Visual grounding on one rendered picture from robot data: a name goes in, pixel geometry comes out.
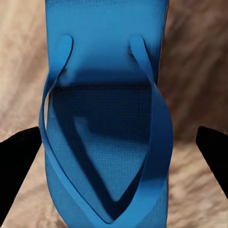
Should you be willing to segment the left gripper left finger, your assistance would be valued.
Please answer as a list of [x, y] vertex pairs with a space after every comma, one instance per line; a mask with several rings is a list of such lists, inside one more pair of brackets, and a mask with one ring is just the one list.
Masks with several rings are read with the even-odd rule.
[[41, 145], [38, 126], [0, 142], [0, 228]]

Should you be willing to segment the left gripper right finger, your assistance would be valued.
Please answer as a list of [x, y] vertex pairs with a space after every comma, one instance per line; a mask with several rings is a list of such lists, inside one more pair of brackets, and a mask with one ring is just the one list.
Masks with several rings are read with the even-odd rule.
[[200, 126], [196, 144], [228, 198], [228, 136]]

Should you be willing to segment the sandal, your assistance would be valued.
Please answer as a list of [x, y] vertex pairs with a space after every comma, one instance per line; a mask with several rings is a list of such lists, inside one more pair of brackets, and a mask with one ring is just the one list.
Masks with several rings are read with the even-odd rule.
[[158, 77], [167, 6], [45, 0], [39, 129], [48, 191], [69, 228], [166, 228], [174, 135]]

